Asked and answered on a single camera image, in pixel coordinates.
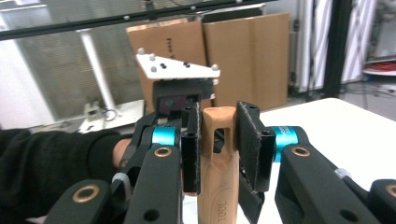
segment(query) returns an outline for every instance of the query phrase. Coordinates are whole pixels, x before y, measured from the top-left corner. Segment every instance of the white wall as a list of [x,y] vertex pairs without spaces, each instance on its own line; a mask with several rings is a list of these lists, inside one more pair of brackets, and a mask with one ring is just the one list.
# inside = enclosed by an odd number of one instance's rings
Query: white wall
[[[7,29],[1,12],[0,29]],[[29,128],[53,121],[50,109],[15,40],[0,41],[1,128]]]

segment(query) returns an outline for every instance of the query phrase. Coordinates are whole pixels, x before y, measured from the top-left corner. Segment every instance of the metal frame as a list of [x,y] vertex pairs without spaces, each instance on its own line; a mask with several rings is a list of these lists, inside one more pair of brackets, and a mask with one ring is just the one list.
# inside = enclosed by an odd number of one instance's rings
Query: metal frame
[[37,35],[50,35],[61,32],[76,31],[88,29],[93,27],[107,26],[120,24],[131,21],[152,20],[153,18],[164,18],[183,14],[191,14],[199,11],[215,10],[226,7],[241,7],[246,5],[259,4],[273,0],[216,0],[210,2],[202,2],[198,4],[191,4],[181,7],[168,7],[161,9],[154,9],[145,12],[136,12],[132,14],[124,14],[119,16],[104,17],[100,19],[86,20],[86,21],[72,21],[61,24],[52,24],[45,26],[38,26],[32,28],[24,28],[12,31],[0,32],[0,41],[8,39],[17,39]]

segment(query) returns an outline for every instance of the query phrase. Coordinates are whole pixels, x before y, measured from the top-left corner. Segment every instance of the wooden post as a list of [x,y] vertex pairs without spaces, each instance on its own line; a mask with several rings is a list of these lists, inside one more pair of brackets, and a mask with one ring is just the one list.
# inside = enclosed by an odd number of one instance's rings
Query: wooden post
[[[198,222],[236,223],[238,205],[239,153],[236,149],[235,108],[204,109],[201,153],[201,194]],[[214,153],[215,130],[224,130],[224,147]]]

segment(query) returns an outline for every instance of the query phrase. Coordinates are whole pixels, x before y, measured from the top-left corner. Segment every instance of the black sleeve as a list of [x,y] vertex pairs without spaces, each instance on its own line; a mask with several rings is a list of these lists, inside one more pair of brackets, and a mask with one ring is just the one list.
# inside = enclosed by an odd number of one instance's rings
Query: black sleeve
[[116,173],[112,150],[123,137],[109,130],[0,131],[0,222],[6,214],[46,215],[62,193],[81,180],[110,182]]

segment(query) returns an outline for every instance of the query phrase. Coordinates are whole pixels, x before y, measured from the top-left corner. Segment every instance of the cardboard box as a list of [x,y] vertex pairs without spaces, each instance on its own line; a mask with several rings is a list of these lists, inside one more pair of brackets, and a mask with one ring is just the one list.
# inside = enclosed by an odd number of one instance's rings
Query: cardboard box
[[261,110],[288,97],[289,14],[204,24],[208,61],[221,70],[214,106],[246,101]]
[[[134,54],[140,48],[146,53],[173,58],[183,62],[206,65],[205,44],[202,24],[199,21],[179,21],[154,23],[127,29]],[[154,111],[152,102],[152,83],[139,66],[139,78],[147,102],[148,111]],[[212,106],[210,100],[203,100],[202,108]]]

